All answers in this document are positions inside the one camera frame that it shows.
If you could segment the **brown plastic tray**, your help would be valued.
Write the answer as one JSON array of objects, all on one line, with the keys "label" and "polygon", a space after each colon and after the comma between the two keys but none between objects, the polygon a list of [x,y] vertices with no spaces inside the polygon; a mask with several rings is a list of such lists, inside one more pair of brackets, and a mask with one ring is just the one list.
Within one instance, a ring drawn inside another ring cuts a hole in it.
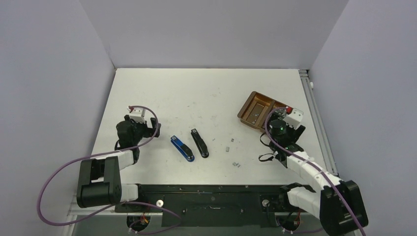
[{"label": "brown plastic tray", "polygon": [[294,109],[259,92],[252,91],[237,117],[243,124],[254,129],[263,130],[266,116],[276,108],[284,108],[285,115],[290,114]]}]

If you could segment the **blue stapler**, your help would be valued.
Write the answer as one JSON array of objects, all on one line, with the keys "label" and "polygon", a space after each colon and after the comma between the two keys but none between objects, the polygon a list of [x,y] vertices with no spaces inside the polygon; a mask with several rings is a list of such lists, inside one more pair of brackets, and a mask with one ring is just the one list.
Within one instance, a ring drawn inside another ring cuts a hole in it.
[{"label": "blue stapler", "polygon": [[177,136],[173,135],[170,138],[170,141],[174,145],[174,147],[179,151],[179,153],[188,162],[193,162],[195,160],[195,156],[194,156],[192,150],[186,144],[184,144],[180,139],[178,139]]}]

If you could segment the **black stapler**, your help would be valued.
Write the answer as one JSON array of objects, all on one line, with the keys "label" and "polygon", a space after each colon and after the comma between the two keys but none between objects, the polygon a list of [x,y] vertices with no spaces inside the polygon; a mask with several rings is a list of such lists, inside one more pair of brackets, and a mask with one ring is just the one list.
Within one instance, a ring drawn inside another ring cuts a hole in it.
[{"label": "black stapler", "polygon": [[200,152],[200,155],[203,158],[208,158],[209,157],[209,150],[208,147],[205,143],[205,141],[202,139],[202,137],[200,136],[199,132],[197,131],[197,129],[192,129],[191,130],[191,136]]}]

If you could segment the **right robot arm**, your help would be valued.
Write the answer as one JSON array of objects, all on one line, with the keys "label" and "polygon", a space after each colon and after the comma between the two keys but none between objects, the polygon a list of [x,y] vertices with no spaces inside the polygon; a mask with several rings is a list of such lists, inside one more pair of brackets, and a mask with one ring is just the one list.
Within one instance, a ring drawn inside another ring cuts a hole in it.
[{"label": "right robot arm", "polygon": [[281,188],[278,204],[283,210],[303,209],[320,220],[322,228],[330,236],[341,236],[359,230],[365,235],[368,217],[358,185],[343,181],[327,172],[312,157],[296,145],[287,132],[287,124],[281,119],[266,120],[265,133],[275,158],[287,169],[302,178],[312,190],[299,183]]}]

